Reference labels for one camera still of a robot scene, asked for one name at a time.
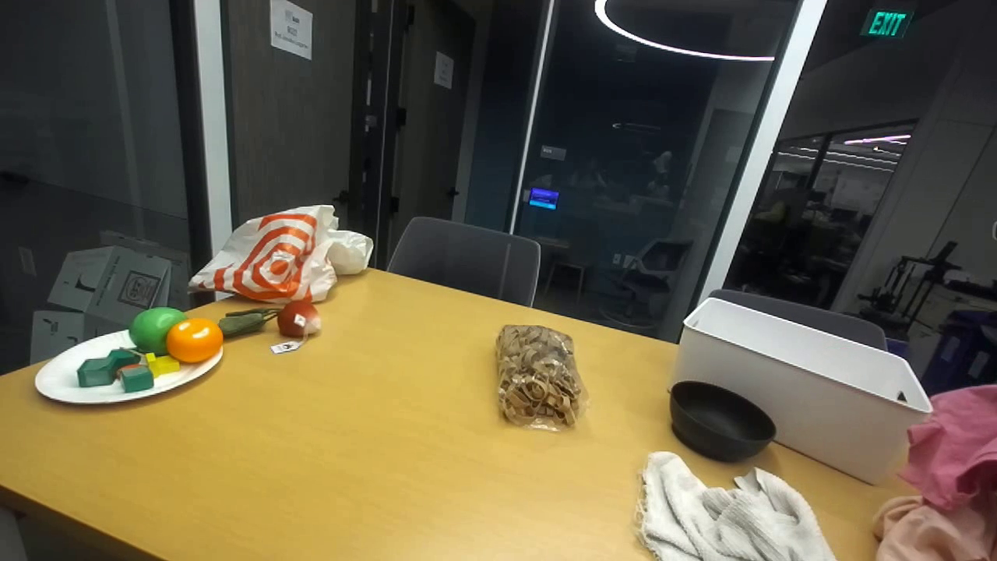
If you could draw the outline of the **pink shirt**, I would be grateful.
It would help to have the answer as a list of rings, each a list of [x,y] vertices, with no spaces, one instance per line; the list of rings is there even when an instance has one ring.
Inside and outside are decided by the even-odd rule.
[[[907,432],[901,478],[931,505],[952,512],[993,490],[997,388],[963,388],[931,399],[935,411]]]

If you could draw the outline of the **red white shopping bag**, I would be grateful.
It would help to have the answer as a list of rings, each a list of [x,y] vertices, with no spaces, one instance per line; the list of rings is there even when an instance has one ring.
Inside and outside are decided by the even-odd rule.
[[[373,241],[342,230],[333,206],[292,206],[244,221],[186,281],[254,302],[323,302],[339,279],[366,276]]]

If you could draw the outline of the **teal toy block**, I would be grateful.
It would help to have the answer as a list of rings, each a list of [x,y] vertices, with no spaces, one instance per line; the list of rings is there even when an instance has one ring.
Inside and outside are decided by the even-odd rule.
[[[153,372],[148,366],[123,367],[118,382],[125,392],[141,392],[153,388]]]

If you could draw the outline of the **green toy cucumber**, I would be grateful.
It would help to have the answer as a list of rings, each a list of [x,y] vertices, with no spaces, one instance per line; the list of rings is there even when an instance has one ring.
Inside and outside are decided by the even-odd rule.
[[[229,341],[260,335],[275,318],[275,309],[229,313],[219,329]]]

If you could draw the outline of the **white plate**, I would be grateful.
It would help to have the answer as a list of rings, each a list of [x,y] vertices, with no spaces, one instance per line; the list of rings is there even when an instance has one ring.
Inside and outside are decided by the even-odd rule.
[[[113,335],[90,337],[85,344],[74,344],[71,349],[60,354],[36,375],[36,391],[43,399],[54,399],[61,405],[141,402],[141,399],[156,399],[156,396],[175,392],[180,388],[191,388],[194,382],[212,375],[224,359],[224,354],[214,354],[212,359],[205,359],[201,366],[180,366],[178,372],[156,377],[150,391],[134,391],[134,392],[128,392],[118,382],[102,383],[102,388],[82,388],[78,383],[78,367],[87,359],[102,359],[113,349],[130,349],[130,346],[134,346],[134,341],[125,330],[113,330]]]

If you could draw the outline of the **white cloth shirt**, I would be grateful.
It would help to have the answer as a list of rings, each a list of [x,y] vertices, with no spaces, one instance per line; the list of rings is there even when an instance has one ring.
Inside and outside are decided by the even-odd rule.
[[[781,478],[751,467],[709,487],[677,452],[649,456],[638,538],[659,561],[836,561],[809,503]]]

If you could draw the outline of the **green toy ball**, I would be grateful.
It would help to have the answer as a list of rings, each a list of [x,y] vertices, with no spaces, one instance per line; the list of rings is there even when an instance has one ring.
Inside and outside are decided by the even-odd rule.
[[[168,309],[168,305],[145,309],[141,316],[130,318],[128,337],[141,354],[163,354],[168,330],[180,321],[184,321],[180,309]]]

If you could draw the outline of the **red toy apple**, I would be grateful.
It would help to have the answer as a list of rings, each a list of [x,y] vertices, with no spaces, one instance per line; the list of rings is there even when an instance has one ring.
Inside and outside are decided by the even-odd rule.
[[[321,316],[316,302],[287,302],[276,313],[276,330],[289,341],[310,341],[321,330]]]

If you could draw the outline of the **white paper notice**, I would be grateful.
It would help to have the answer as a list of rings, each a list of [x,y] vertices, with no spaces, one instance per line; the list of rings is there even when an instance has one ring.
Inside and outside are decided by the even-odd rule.
[[[272,47],[299,60],[313,58],[316,17],[292,0],[272,0]]]

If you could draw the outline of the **green exit sign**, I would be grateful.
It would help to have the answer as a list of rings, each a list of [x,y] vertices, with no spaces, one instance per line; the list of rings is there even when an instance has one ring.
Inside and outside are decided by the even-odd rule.
[[[874,10],[864,21],[864,38],[896,42],[909,25],[907,10]]]

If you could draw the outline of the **peach shirt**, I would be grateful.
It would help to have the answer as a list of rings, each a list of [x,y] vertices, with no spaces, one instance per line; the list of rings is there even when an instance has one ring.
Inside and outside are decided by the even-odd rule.
[[[997,561],[989,503],[942,512],[920,496],[887,500],[874,517],[877,561]]]

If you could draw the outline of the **yellow toy block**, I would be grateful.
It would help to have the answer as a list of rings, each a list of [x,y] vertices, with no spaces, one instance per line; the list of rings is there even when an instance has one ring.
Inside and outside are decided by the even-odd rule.
[[[180,362],[175,362],[173,355],[156,355],[156,354],[148,354],[145,366],[150,367],[153,377],[180,372]]]

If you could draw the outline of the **black bowl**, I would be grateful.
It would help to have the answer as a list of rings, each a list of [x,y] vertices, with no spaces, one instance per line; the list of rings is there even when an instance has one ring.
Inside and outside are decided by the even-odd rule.
[[[669,391],[669,425],[689,449],[714,461],[745,461],[776,437],[767,411],[732,391],[700,382],[678,382]]]

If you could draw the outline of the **grey office chair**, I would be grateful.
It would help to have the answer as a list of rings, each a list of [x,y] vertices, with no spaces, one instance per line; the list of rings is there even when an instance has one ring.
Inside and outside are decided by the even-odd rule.
[[[532,305],[541,246],[529,237],[417,217],[388,267],[392,276]]]

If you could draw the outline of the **cardboard box behind glass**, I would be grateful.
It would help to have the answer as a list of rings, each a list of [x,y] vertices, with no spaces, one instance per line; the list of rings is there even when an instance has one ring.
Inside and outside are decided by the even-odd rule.
[[[125,246],[71,251],[42,281],[32,313],[32,359],[54,359],[90,337],[125,330],[145,309],[168,302],[173,264]]]

